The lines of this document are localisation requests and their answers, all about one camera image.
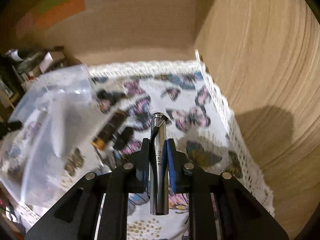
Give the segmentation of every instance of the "butterfly print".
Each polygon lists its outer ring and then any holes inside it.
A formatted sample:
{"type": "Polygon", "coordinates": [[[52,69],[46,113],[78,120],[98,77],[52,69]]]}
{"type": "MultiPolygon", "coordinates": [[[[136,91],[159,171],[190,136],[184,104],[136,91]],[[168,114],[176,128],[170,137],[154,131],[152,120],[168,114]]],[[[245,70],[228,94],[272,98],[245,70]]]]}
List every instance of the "butterfly print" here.
{"type": "Polygon", "coordinates": [[[94,84],[97,84],[97,83],[107,82],[109,78],[108,77],[95,77],[95,78],[91,78],[91,79],[94,82],[94,84]]]}
{"type": "Polygon", "coordinates": [[[149,197],[147,192],[144,192],[142,194],[129,193],[128,216],[132,215],[135,212],[136,206],[141,206],[148,202],[149,197]]]}
{"type": "Polygon", "coordinates": [[[163,98],[166,94],[168,94],[172,101],[176,101],[180,93],[181,90],[178,88],[167,88],[164,92],[162,92],[160,98],[163,98]]]}
{"type": "Polygon", "coordinates": [[[74,177],[76,174],[76,169],[82,168],[84,163],[84,156],[81,155],[81,151],[78,147],[75,148],[73,155],[68,159],[67,163],[64,166],[64,169],[68,172],[71,177],[74,177]]]}
{"type": "Polygon", "coordinates": [[[191,125],[209,127],[211,123],[210,117],[199,106],[191,108],[189,112],[174,109],[166,109],[166,112],[175,120],[178,130],[183,132],[188,132],[191,125]]]}
{"type": "Polygon", "coordinates": [[[233,151],[229,151],[228,153],[232,163],[225,169],[225,172],[229,172],[230,174],[235,176],[237,179],[241,179],[242,171],[241,171],[241,166],[240,166],[238,156],[233,151]]]}
{"type": "Polygon", "coordinates": [[[34,136],[41,127],[41,123],[37,121],[32,121],[27,125],[27,129],[22,136],[22,140],[26,140],[32,136],[34,136]]]}
{"type": "Polygon", "coordinates": [[[177,214],[189,212],[189,198],[187,194],[174,194],[169,190],[169,208],[174,209],[177,214]]]}
{"type": "Polygon", "coordinates": [[[135,139],[130,139],[127,145],[120,151],[114,151],[116,167],[121,166],[130,160],[130,155],[141,149],[142,142],[135,139]]]}
{"type": "Polygon", "coordinates": [[[189,226],[186,229],[186,231],[184,231],[184,233],[183,233],[183,235],[181,237],[181,240],[189,240],[189,226]]]}
{"type": "Polygon", "coordinates": [[[125,94],[122,92],[106,92],[104,89],[97,92],[97,102],[101,112],[107,114],[110,112],[111,107],[114,106],[121,98],[124,98],[125,94]]]}
{"type": "Polygon", "coordinates": [[[129,78],[132,80],[148,79],[148,78],[152,78],[152,75],[145,75],[145,76],[136,75],[136,76],[130,76],[129,78]]]}
{"type": "Polygon", "coordinates": [[[139,87],[139,80],[126,82],[123,86],[127,90],[127,95],[129,96],[141,95],[146,93],[145,90],[139,87]]]}
{"type": "Polygon", "coordinates": [[[136,101],[135,105],[127,110],[128,116],[133,116],[135,124],[131,125],[135,131],[145,131],[151,126],[150,96],[136,101]]]}
{"type": "Polygon", "coordinates": [[[155,79],[169,81],[185,90],[195,90],[195,82],[203,80],[203,77],[200,72],[194,72],[179,75],[159,75],[155,76],[155,79]]]}
{"type": "Polygon", "coordinates": [[[196,96],[195,102],[196,106],[200,106],[201,108],[204,108],[204,104],[210,102],[211,97],[209,94],[209,90],[205,85],[198,91],[198,94],[196,96]]]}
{"type": "Polygon", "coordinates": [[[187,141],[186,151],[192,162],[200,167],[212,166],[222,160],[221,156],[205,151],[197,142],[187,141]]]}

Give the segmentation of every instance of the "blue gripper pad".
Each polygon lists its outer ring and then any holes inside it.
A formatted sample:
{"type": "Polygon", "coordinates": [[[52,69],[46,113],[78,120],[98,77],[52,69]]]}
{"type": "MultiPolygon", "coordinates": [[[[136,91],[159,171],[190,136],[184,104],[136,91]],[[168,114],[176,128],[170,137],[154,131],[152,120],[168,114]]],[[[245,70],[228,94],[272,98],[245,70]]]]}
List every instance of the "blue gripper pad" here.
{"type": "Polygon", "coordinates": [[[169,171],[170,187],[173,193],[176,193],[177,191],[176,172],[174,170],[174,165],[173,165],[172,149],[170,147],[169,140],[166,140],[166,143],[167,143],[167,153],[168,153],[168,171],[169,171]]]}

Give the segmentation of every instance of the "orange paper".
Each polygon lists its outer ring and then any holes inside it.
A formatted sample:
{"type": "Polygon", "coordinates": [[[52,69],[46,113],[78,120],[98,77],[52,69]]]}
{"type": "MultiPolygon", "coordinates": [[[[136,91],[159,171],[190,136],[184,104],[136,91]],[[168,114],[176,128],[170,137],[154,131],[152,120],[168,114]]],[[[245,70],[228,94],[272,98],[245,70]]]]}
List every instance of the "orange paper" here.
{"type": "Polygon", "coordinates": [[[85,10],[84,0],[68,0],[52,7],[39,16],[36,25],[39,29],[48,29],[63,19],[85,10]]]}

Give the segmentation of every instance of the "cluttered items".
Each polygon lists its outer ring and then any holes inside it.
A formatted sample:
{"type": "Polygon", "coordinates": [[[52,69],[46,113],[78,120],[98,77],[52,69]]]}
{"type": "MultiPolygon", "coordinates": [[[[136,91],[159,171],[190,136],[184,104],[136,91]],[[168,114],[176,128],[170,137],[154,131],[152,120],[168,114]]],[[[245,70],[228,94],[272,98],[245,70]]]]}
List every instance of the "cluttered items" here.
{"type": "Polygon", "coordinates": [[[5,110],[1,111],[1,117],[7,121],[14,107],[19,103],[25,91],[18,79],[11,62],[0,56],[0,101],[5,110]]]}
{"type": "Polygon", "coordinates": [[[63,46],[52,49],[10,49],[4,55],[9,59],[21,84],[34,80],[43,73],[68,66],[63,46]]]}

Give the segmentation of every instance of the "metal screw head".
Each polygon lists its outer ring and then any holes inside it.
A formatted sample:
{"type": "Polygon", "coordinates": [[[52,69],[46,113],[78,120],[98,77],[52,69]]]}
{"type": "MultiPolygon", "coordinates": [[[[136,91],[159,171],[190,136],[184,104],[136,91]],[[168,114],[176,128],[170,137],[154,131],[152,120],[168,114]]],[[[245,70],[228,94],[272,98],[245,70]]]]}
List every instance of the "metal screw head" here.
{"type": "Polygon", "coordinates": [[[93,179],[95,176],[96,176],[96,174],[94,174],[94,172],[88,172],[88,173],[85,175],[85,178],[86,178],[86,179],[93,179]]]}
{"type": "Polygon", "coordinates": [[[184,167],[187,170],[192,170],[195,166],[192,163],[185,163],[184,167]]]}
{"type": "Polygon", "coordinates": [[[126,170],[131,170],[133,168],[133,164],[132,163],[126,163],[125,165],[123,165],[123,167],[126,169],[126,170]]]}
{"type": "Polygon", "coordinates": [[[160,117],[163,116],[164,114],[160,113],[160,112],[156,112],[156,113],[153,113],[152,115],[152,118],[156,118],[156,117],[160,117]]]}
{"type": "Polygon", "coordinates": [[[224,172],[224,173],[222,173],[222,177],[224,179],[231,179],[232,175],[229,172],[224,172]]]}

